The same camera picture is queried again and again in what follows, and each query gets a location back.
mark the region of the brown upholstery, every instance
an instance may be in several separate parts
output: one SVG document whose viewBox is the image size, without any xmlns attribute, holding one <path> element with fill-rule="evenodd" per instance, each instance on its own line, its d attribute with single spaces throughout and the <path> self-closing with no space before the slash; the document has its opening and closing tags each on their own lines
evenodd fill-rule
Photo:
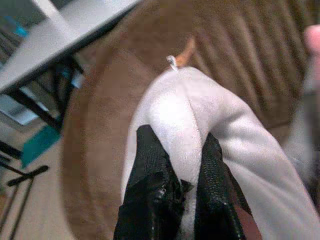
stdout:
<svg viewBox="0 0 320 240">
<path fill-rule="evenodd" d="M 108 35 L 70 101 L 63 200 L 79 239 L 111 239 L 129 123 L 144 91 L 196 40 L 190 65 L 240 96 L 280 141 L 307 63 L 303 0 L 146 0 Z"/>
</svg>

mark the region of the white fabric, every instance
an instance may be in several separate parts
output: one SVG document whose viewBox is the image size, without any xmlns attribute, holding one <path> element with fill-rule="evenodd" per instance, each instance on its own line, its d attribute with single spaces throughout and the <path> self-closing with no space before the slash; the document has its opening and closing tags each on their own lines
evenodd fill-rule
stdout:
<svg viewBox="0 0 320 240">
<path fill-rule="evenodd" d="M 239 183 L 263 239 L 318 239 L 315 208 L 278 142 L 239 97 L 192 67 L 154 80 L 132 119 L 121 185 L 122 199 L 136 156 L 136 131 L 150 124 L 178 178 L 197 185 L 209 132 Z M 193 239 L 196 189 L 186 196 L 181 239 Z"/>
</svg>

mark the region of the black table leg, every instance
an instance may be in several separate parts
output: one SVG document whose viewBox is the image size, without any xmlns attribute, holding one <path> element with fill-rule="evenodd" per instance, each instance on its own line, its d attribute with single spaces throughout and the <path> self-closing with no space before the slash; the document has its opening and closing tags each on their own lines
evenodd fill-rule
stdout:
<svg viewBox="0 0 320 240">
<path fill-rule="evenodd" d="M 20 159 L 21 158 L 21 151 L 19 151 L 18 149 L 6 144 L 3 141 L 0 141 L 0 151 L 8 154 L 9 156 L 15 158 L 15 159 Z"/>
<path fill-rule="evenodd" d="M 15 90 L 8 94 L 18 103 L 24 105 L 26 108 L 30 109 L 32 112 L 37 114 L 43 121 L 45 121 L 49 126 L 60 132 L 60 124 L 55 120 L 48 112 L 43 110 L 32 98 L 28 97 L 21 90 Z"/>
</svg>

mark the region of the white desk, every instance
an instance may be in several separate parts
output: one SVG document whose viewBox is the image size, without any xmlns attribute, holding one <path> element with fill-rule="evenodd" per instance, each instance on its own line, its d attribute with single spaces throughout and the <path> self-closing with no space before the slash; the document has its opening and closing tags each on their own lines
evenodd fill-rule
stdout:
<svg viewBox="0 0 320 240">
<path fill-rule="evenodd" d="M 73 0 L 58 14 L 31 29 L 0 71 L 0 93 L 34 80 L 50 65 L 89 44 L 112 28 L 113 21 L 138 2 L 140 0 Z"/>
</svg>

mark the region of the teal object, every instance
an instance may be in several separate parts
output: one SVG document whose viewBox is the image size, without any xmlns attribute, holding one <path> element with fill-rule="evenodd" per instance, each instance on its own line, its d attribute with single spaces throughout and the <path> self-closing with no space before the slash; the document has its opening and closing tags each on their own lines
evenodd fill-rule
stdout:
<svg viewBox="0 0 320 240">
<path fill-rule="evenodd" d="M 49 149 L 60 138 L 60 134 L 50 126 L 45 126 L 31 137 L 24 145 L 22 151 L 22 168 L 25 168 L 42 153 Z"/>
<path fill-rule="evenodd" d="M 17 21 L 15 21 L 11 16 L 4 17 L 12 26 L 15 27 L 13 33 L 17 34 L 20 37 L 26 37 L 28 35 L 28 31 L 25 30 Z"/>
</svg>

